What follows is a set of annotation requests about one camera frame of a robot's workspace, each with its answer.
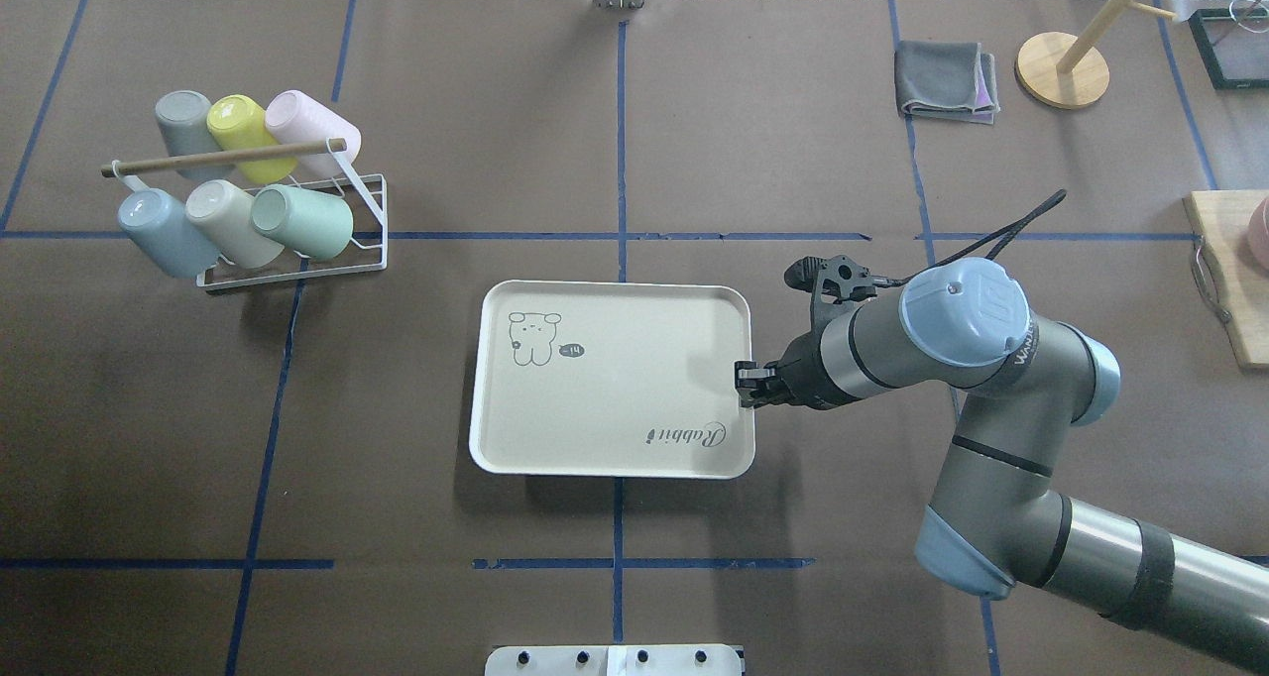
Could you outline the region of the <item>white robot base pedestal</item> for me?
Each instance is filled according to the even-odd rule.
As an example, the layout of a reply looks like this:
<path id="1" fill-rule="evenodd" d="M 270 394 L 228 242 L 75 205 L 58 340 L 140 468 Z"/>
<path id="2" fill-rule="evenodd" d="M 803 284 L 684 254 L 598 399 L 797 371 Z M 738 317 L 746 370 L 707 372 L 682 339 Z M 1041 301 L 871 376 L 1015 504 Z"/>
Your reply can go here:
<path id="1" fill-rule="evenodd" d="M 722 643 L 497 647 L 485 675 L 745 675 L 739 647 Z"/>

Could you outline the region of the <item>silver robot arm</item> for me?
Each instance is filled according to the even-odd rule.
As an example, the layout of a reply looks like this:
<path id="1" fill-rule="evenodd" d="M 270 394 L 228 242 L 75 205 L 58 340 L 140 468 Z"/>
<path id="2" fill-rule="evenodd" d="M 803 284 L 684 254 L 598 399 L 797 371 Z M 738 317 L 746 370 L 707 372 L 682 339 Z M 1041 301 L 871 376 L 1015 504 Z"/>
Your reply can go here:
<path id="1" fill-rule="evenodd" d="M 810 328 L 775 361 L 735 363 L 747 408 L 827 410 L 929 380 L 966 394 L 915 548 L 930 575 L 994 601 L 1024 583 L 1266 672 L 1265 567 L 1051 486 L 1068 429 L 1119 394 L 1109 348 L 1034 313 L 990 259 L 897 282 L 806 257 L 784 279 L 810 293 Z"/>

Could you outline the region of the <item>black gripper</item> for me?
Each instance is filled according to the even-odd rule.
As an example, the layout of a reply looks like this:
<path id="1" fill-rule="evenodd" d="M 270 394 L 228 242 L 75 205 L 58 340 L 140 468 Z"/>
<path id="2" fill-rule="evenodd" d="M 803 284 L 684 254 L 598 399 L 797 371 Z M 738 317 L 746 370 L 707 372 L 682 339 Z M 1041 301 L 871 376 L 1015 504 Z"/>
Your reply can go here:
<path id="1" fill-rule="evenodd" d="M 838 384 L 822 365 L 820 339 L 807 332 L 789 342 L 777 361 L 733 361 L 733 382 L 742 384 L 742 406 L 810 406 L 827 410 L 839 406 Z"/>

